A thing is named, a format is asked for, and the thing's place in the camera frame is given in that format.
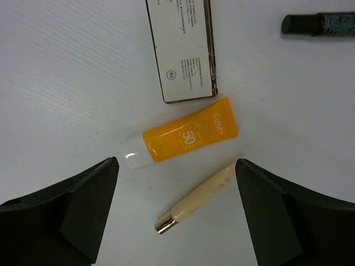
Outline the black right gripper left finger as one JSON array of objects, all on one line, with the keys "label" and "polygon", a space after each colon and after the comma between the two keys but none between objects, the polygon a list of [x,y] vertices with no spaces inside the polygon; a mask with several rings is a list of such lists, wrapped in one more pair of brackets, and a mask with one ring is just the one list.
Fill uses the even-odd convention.
[{"label": "black right gripper left finger", "polygon": [[109,157],[1,204],[1,265],[95,264],[118,173],[118,160]]}]

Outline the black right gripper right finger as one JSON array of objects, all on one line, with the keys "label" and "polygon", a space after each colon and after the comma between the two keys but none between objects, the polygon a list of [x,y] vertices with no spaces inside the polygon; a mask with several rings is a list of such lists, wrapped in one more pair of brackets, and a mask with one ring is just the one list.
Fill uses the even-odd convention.
[{"label": "black right gripper right finger", "polygon": [[237,160],[235,172],[258,265],[354,265],[354,203],[247,159]]}]

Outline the beige foundation tube gold cap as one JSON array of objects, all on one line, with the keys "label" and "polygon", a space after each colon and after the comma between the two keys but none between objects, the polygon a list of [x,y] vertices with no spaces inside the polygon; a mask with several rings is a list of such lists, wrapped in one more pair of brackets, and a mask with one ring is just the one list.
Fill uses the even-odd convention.
[{"label": "beige foundation tube gold cap", "polygon": [[155,222],[154,228],[156,232],[164,234],[173,226],[191,216],[197,209],[226,187],[230,180],[235,177],[235,165],[236,162],[213,174],[172,206]]}]

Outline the orange sunscreen tube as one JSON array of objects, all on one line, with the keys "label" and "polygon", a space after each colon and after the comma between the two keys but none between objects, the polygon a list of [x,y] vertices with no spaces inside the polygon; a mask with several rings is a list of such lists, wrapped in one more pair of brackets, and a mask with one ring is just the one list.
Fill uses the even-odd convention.
[{"label": "orange sunscreen tube", "polygon": [[130,136],[121,142],[130,168],[139,168],[237,137],[234,113],[227,97],[180,119]]}]

